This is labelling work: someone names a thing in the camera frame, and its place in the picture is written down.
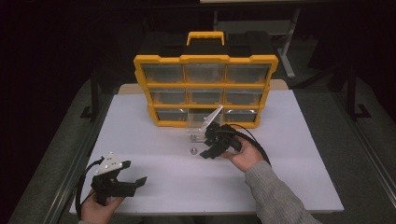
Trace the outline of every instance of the white tabletop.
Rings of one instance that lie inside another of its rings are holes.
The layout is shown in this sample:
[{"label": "white tabletop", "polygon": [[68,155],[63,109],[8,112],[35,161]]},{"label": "white tabletop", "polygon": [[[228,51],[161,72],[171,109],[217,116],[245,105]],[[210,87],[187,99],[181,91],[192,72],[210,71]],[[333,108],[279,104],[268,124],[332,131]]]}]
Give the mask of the white tabletop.
[{"label": "white tabletop", "polygon": [[[343,211],[292,91],[270,91],[262,123],[250,130],[266,150],[274,171],[311,212]],[[150,215],[214,215],[255,213],[244,174],[223,158],[191,155],[208,149],[192,143],[186,129],[157,127],[149,118],[143,94],[116,95],[89,163],[113,151],[131,161],[118,180],[146,185],[126,198],[116,213]],[[82,197],[91,189],[93,167]],[[70,209],[76,213],[74,205]]]}]

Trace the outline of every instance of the plastic drawer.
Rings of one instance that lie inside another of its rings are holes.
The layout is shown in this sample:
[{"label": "plastic drawer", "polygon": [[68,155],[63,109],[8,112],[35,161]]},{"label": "plastic drawer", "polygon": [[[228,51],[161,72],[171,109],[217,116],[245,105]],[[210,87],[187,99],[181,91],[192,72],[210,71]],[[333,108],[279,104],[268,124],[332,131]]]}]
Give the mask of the plastic drawer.
[{"label": "plastic drawer", "polygon": [[142,64],[147,82],[183,82],[183,68],[179,63]]},{"label": "plastic drawer", "polygon": [[254,122],[257,116],[257,110],[240,110],[225,109],[225,122]]},{"label": "plastic drawer", "polygon": [[224,80],[223,63],[187,63],[184,66],[188,82],[211,83]]},{"label": "plastic drawer", "polygon": [[[191,108],[189,109],[189,117],[188,117],[188,127],[190,128],[201,128],[204,123],[205,118],[210,115],[215,109],[209,108]],[[222,121],[222,113],[218,113],[218,115],[213,120],[219,124]]]},{"label": "plastic drawer", "polygon": [[226,89],[226,105],[258,105],[263,89]]},{"label": "plastic drawer", "polygon": [[263,83],[267,76],[269,64],[228,64],[227,83]]},{"label": "plastic drawer", "polygon": [[185,108],[157,108],[158,120],[186,121],[188,110]]},{"label": "plastic drawer", "polygon": [[219,105],[222,101],[222,89],[193,89],[188,88],[187,94],[189,96],[190,104],[197,105]]},{"label": "plastic drawer", "polygon": [[151,88],[149,91],[154,104],[186,104],[186,91],[183,88]]}]

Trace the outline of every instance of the human hand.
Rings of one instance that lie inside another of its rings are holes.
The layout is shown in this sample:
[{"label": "human hand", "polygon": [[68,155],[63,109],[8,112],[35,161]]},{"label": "human hand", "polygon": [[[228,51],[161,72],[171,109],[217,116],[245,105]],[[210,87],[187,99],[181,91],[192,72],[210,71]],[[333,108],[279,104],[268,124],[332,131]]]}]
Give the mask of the human hand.
[{"label": "human hand", "polygon": [[223,152],[220,156],[230,160],[239,170],[246,172],[250,167],[263,160],[260,151],[249,143],[245,138],[235,137],[241,144],[242,148],[237,153],[229,151]]},{"label": "human hand", "polygon": [[91,196],[81,206],[81,220],[92,224],[106,224],[125,199],[119,197],[111,202],[111,199],[107,198],[106,206],[103,206],[96,201],[96,192],[91,190],[90,194]]}]

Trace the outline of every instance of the gray sweater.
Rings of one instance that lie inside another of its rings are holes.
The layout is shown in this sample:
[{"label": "gray sweater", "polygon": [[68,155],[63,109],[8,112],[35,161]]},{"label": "gray sweater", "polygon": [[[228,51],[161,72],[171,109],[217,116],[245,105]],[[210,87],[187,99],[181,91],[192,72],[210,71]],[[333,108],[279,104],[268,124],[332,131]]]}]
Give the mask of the gray sweater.
[{"label": "gray sweater", "polygon": [[245,179],[256,200],[257,216],[262,223],[320,223],[305,210],[291,189],[277,178],[266,161],[245,172]]}]

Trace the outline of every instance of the white mount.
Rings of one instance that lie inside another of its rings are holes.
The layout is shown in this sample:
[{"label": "white mount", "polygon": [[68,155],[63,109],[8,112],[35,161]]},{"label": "white mount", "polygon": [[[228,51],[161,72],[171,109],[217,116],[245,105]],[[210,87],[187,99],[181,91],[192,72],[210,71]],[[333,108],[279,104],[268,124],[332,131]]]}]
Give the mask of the white mount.
[{"label": "white mount", "polygon": [[119,158],[110,151],[108,156],[100,163],[99,168],[95,171],[95,175],[102,175],[110,171],[120,169],[122,167],[122,162]]}]

